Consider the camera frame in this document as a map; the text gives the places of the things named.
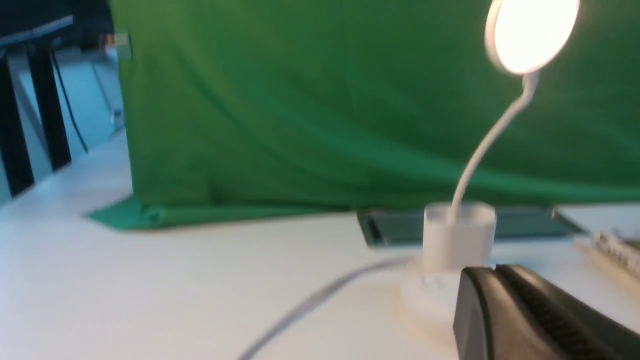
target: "white desk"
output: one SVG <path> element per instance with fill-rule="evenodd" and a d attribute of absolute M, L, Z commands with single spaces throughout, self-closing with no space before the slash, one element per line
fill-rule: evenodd
<path fill-rule="evenodd" d="M 120 137 L 0 209 L 0 359 L 235 359 L 318 287 L 410 252 L 368 249 L 353 214 L 140 233 L 82 216 L 130 192 Z M 568 240 L 498 245 L 493 260 L 640 332 L 639 301 Z M 398 325 L 400 274 L 349 285 L 257 359 L 447 359 Z"/>

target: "green backdrop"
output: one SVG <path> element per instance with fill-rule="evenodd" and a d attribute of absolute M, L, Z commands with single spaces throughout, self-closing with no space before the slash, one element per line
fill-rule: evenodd
<path fill-rule="evenodd" d="M 452 197 L 520 80 L 490 0 L 111 0 L 134 198 L 156 227 Z M 474 176 L 492 204 L 640 200 L 640 2 L 583 0 L 532 106 Z"/>

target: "lamp cable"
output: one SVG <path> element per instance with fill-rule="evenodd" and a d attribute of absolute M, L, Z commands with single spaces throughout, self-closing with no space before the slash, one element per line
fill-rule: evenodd
<path fill-rule="evenodd" d="M 347 284 L 355 279 L 369 274 L 371 272 L 377 272 L 397 266 L 403 266 L 408 264 L 413 258 L 403 257 L 394 258 L 373 265 L 369 265 L 364 268 L 360 268 L 353 272 L 350 272 L 338 279 L 334 280 L 324 288 L 313 293 L 309 298 L 303 301 L 300 305 L 296 306 L 293 310 L 289 311 L 281 320 L 279 320 L 272 328 L 258 338 L 251 346 L 249 346 L 239 357 L 238 360 L 252 360 L 253 357 L 262 350 L 271 340 L 276 338 L 279 334 L 283 333 L 292 324 L 302 319 L 304 316 L 313 312 L 321 304 L 332 298 L 338 291 L 343 289 Z"/>
<path fill-rule="evenodd" d="M 56 73 L 58 74 L 58 80 L 60 81 L 60 88 L 62 89 L 62 95 L 65 98 L 65 102 L 67 104 L 67 110 L 69 111 L 69 117 L 71 118 L 71 124 L 74 127 L 76 134 L 78 135 L 78 140 L 80 140 L 80 145 L 84 149 L 84 152 L 89 152 L 89 149 L 86 146 L 86 142 L 84 142 L 84 138 L 80 133 L 80 129 L 78 129 L 78 125 L 76 124 L 76 118 L 74 117 L 74 112 L 71 110 L 71 103 L 69 102 L 69 96 L 67 95 L 67 89 L 65 88 L 65 83 L 62 81 L 62 73 L 60 72 L 60 66 L 58 66 L 58 61 L 56 59 L 56 53 L 51 51 L 51 59 L 53 60 L 53 65 L 56 67 Z"/>

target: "circular base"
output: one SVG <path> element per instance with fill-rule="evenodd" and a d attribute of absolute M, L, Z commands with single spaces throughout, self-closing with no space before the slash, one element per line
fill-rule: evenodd
<path fill-rule="evenodd" d="M 419 338 L 456 350 L 456 314 L 460 271 L 427 273 L 420 263 L 409 266 L 400 286 L 399 316 Z"/>
<path fill-rule="evenodd" d="M 451 205 L 430 204 L 424 208 L 422 267 L 429 272 L 487 266 L 495 234 L 495 209 L 481 202 L 466 202 L 455 222 L 447 219 Z"/>

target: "desk lamp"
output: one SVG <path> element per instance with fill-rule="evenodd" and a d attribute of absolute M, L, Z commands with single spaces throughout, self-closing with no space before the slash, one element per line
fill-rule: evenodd
<path fill-rule="evenodd" d="M 538 74 L 569 39 L 580 0 L 493 0 L 484 30 L 491 62 L 501 71 L 522 76 L 522 95 L 504 112 L 473 153 L 451 204 L 424 211 L 422 261 L 412 264 L 401 285 L 401 318 L 414 331 L 454 341 L 460 270 L 488 266 L 496 216 L 488 204 L 462 204 L 469 181 L 492 143 L 531 103 Z"/>

